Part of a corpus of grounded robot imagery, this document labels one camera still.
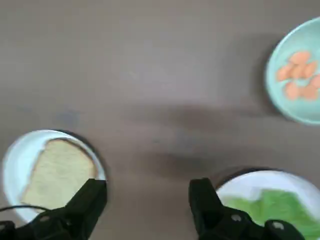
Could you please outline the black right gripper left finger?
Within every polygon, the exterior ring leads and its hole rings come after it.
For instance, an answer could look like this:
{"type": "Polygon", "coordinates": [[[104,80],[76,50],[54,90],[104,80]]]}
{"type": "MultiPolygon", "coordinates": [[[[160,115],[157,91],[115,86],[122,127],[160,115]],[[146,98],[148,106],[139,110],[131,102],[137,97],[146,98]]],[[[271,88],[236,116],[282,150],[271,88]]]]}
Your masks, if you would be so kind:
{"type": "Polygon", "coordinates": [[[1,212],[24,208],[42,212],[21,227],[16,227],[13,221],[1,221],[0,238],[2,240],[88,240],[107,201],[107,181],[91,178],[64,207],[49,210],[25,204],[1,208],[1,212]]]}

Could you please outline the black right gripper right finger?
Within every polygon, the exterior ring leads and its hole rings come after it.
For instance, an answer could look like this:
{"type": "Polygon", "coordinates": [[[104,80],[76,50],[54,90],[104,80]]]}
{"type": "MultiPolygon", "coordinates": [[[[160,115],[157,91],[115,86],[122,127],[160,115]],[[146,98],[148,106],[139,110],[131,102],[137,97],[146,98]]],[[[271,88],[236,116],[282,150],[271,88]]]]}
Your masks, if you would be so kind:
{"type": "Polygon", "coordinates": [[[271,219],[260,226],[248,213],[224,206],[209,178],[189,182],[188,202],[199,240],[303,240],[290,223],[271,219]]]}

